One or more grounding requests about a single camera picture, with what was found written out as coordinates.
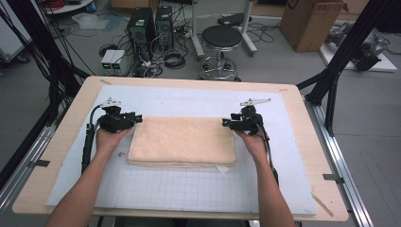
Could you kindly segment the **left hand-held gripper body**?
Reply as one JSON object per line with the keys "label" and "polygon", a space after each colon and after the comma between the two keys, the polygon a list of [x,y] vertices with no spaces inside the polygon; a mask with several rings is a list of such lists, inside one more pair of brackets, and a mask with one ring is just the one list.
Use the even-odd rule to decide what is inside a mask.
{"label": "left hand-held gripper body", "polygon": [[121,113],[121,102],[109,97],[101,103],[99,107],[105,112],[97,123],[101,129],[109,132],[118,132],[131,128],[134,124],[132,118],[126,117],[126,113]]}

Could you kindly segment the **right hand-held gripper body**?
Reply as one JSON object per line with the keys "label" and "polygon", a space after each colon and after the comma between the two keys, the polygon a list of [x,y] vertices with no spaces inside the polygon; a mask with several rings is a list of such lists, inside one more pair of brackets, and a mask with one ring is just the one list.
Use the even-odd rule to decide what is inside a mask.
{"label": "right hand-held gripper body", "polygon": [[232,130],[235,131],[243,131],[248,135],[255,135],[258,132],[262,132],[263,135],[266,134],[264,128],[263,117],[261,114],[256,112],[255,106],[257,104],[270,102],[270,98],[268,99],[251,99],[241,102],[240,106],[242,109],[240,110],[241,120],[233,120],[234,126]]}

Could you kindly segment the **cream towel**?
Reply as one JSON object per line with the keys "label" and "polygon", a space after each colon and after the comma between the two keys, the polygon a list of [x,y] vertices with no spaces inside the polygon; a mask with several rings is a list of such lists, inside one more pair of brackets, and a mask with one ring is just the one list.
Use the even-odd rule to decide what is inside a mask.
{"label": "cream towel", "polygon": [[135,127],[128,160],[135,166],[233,166],[234,135],[219,117],[145,116]]}

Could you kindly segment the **person's left hand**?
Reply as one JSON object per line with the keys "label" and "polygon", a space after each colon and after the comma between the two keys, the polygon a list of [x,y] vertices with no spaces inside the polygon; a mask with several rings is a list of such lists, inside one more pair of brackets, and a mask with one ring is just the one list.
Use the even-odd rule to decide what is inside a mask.
{"label": "person's left hand", "polygon": [[115,149],[119,146],[121,140],[129,133],[131,129],[109,132],[99,129],[96,132],[96,158],[109,160]]}

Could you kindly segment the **person's right hand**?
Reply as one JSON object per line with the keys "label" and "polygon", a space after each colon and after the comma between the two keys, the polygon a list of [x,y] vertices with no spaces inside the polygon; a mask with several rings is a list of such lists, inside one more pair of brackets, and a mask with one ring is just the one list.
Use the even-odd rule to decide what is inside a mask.
{"label": "person's right hand", "polygon": [[246,149],[255,161],[268,161],[266,146],[261,135],[248,135],[243,131],[235,131],[235,133],[243,140]]}

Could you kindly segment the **white foam mat with grid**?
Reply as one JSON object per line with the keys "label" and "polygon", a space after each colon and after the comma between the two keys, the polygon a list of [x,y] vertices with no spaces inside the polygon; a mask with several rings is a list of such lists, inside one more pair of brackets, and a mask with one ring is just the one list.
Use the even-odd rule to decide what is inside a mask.
{"label": "white foam mat with grid", "polygon": [[[109,97],[120,101],[123,111],[141,114],[143,121],[145,116],[223,119],[238,112],[240,103],[249,98],[270,98],[270,102],[257,104],[256,111],[262,115],[270,138],[271,158],[278,172],[279,188],[292,215],[316,216],[317,208],[281,94],[107,85],[100,89],[95,102],[100,104]],[[235,164],[215,167],[131,165],[128,156],[134,130],[122,139],[105,167],[96,207],[216,212],[235,217],[257,214],[257,177],[253,158],[232,130]]]}

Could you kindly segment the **black round stool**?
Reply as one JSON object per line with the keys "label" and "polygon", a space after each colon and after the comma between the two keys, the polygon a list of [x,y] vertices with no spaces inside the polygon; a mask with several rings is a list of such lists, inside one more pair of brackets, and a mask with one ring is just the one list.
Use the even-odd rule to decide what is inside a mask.
{"label": "black round stool", "polygon": [[198,80],[205,77],[225,80],[233,78],[240,82],[235,62],[225,56],[226,52],[236,50],[242,42],[241,33],[231,26],[210,26],[201,34],[204,46],[215,50],[215,56],[207,57],[201,64]]}

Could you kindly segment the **wide black computer tower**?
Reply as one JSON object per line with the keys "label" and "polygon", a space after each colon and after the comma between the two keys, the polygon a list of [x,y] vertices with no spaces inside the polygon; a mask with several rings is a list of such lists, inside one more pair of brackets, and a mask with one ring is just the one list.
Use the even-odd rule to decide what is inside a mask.
{"label": "wide black computer tower", "polygon": [[156,38],[153,11],[151,8],[136,8],[127,26],[134,52],[143,60],[153,57],[151,42]]}

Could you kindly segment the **white desk leg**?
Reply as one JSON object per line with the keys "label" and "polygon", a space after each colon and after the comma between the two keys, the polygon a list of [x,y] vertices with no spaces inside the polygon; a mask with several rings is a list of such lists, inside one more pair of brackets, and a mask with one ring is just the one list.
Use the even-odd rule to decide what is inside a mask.
{"label": "white desk leg", "polygon": [[191,32],[190,32],[190,37],[191,37],[192,44],[194,45],[194,48],[195,48],[197,59],[200,61],[204,57],[204,52],[203,52],[203,49],[201,47],[201,42],[198,37],[198,24],[197,24],[198,0],[191,0],[191,3],[192,3],[192,28],[191,28]]}
{"label": "white desk leg", "polygon": [[242,35],[242,40],[244,44],[248,47],[251,57],[257,52],[257,48],[255,47],[250,36],[248,35],[248,25],[251,18],[252,7],[253,7],[253,0],[246,0],[244,17],[242,21],[242,27],[240,30],[240,33]]}

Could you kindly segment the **flat black case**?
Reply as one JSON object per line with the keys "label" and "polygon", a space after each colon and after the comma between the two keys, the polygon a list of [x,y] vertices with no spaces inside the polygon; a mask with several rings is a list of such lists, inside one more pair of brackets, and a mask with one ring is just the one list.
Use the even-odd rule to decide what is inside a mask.
{"label": "flat black case", "polygon": [[241,26],[244,21],[244,13],[235,13],[229,16],[221,16],[218,23],[222,26]]}

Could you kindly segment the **clear plastic bag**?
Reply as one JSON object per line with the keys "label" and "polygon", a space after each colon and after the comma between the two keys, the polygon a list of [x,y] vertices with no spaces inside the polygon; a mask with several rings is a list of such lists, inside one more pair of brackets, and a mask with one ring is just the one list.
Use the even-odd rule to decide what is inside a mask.
{"label": "clear plastic bag", "polygon": [[78,23],[80,29],[104,29],[109,21],[102,20],[97,15],[79,13],[72,17]]}

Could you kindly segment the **thin wooden stick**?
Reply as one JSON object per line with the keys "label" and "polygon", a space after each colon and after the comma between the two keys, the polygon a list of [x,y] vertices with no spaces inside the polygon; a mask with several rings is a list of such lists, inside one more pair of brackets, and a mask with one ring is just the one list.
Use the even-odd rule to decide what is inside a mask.
{"label": "thin wooden stick", "polygon": [[317,204],[320,205],[320,207],[330,216],[334,217],[333,212],[319,199],[318,196],[316,196],[314,193],[312,193],[312,197],[315,200]]}

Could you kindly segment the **large cardboard box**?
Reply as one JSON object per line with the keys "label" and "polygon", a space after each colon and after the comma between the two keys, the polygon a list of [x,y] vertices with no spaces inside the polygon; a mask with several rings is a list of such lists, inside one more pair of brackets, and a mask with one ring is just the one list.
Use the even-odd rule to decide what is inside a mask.
{"label": "large cardboard box", "polygon": [[319,51],[344,0],[288,0],[280,31],[295,52]]}

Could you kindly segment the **white round table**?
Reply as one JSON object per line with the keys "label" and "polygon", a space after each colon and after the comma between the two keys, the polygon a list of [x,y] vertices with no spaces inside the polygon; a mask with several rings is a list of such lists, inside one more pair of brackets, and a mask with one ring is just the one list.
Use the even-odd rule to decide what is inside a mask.
{"label": "white round table", "polygon": [[60,14],[85,9],[94,2],[94,0],[41,0],[40,6],[47,14]]}

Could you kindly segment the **white board with robot parts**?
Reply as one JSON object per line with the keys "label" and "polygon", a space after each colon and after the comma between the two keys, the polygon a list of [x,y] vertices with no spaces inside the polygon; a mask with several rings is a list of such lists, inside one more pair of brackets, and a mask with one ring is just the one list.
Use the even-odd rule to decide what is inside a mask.
{"label": "white board with robot parts", "polygon": [[[320,49],[320,54],[326,64],[333,59],[353,25],[352,23],[344,22],[342,25],[335,24],[332,26]],[[395,72],[397,68],[383,54],[385,43],[386,39],[379,35],[374,28],[357,49],[357,54],[347,63],[345,69]]]}

